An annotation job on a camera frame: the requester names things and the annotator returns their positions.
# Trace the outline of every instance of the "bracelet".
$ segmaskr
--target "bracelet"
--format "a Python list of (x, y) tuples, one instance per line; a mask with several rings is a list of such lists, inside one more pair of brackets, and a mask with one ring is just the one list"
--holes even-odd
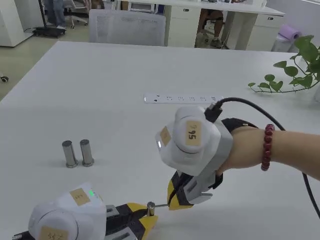
[(264, 143), (263, 143), (263, 156), (261, 163), (261, 170), (267, 171), (270, 167), (271, 161), (271, 144), (272, 135), (274, 133), (275, 126), (273, 124), (268, 124), (264, 130)]

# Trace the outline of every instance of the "hand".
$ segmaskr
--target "hand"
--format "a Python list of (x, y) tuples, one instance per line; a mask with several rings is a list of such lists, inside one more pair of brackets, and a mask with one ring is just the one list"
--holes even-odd
[(262, 162), (264, 130), (243, 126), (235, 129), (231, 134), (233, 146), (229, 158), (217, 170), (217, 175), (229, 169), (250, 168)]

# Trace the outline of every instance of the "electrical outlet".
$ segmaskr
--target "electrical outlet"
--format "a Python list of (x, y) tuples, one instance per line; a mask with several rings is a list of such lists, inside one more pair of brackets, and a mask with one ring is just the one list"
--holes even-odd
[(143, 100), (147, 104), (209, 104), (223, 99), (211, 94), (160, 94), (146, 93)]

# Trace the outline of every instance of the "desk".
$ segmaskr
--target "desk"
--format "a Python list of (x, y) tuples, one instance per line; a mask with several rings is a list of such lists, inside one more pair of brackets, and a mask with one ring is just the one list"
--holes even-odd
[[(288, 130), (320, 134), (320, 105), (309, 101), (309, 92), (268, 96), (247, 87), (271, 71), (290, 81), (272, 67), (290, 56), (58, 41), (0, 102), (1, 237), (8, 240), (26, 230), (37, 203), (86, 181), (106, 204), (166, 201), (174, 169), (162, 163), (155, 134), (181, 105), (146, 104), (144, 93), (242, 97), (262, 106)], [(223, 109), (223, 117), (260, 127), (270, 122), (240, 103)], [(80, 160), (81, 139), (90, 140), (94, 165), (66, 168), (62, 142), (73, 141)], [(319, 204), (320, 183), (310, 179), (310, 184)], [(259, 166), (230, 170), (211, 200), (181, 211), (156, 209), (156, 214), (159, 220), (149, 240), (320, 236), (301, 173), (275, 162), (267, 173)]]
[(271, 51), (281, 25), (283, 12), (244, 3), (197, 0), (124, 0), (165, 5), (165, 43), (171, 47), (195, 46), (201, 9), (228, 11), (222, 40), (233, 50)]

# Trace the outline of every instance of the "yellow label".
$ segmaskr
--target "yellow label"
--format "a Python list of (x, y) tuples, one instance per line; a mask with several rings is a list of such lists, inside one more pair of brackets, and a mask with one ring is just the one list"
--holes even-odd
[(186, 121), (185, 144), (188, 146), (201, 145), (201, 122)]
[(71, 191), (70, 195), (73, 197), (74, 201), (78, 206), (81, 206), (83, 204), (90, 202), (90, 198), (82, 188), (78, 188), (76, 190)]
[(170, 133), (169, 133), (168, 128), (166, 126), (160, 132), (160, 137), (161, 137), (161, 140), (162, 140), (164, 146), (167, 146), (167, 144), (171, 140), (171, 136), (170, 136)]
[(39, 240), (68, 240), (68, 234), (66, 230), (43, 226)]

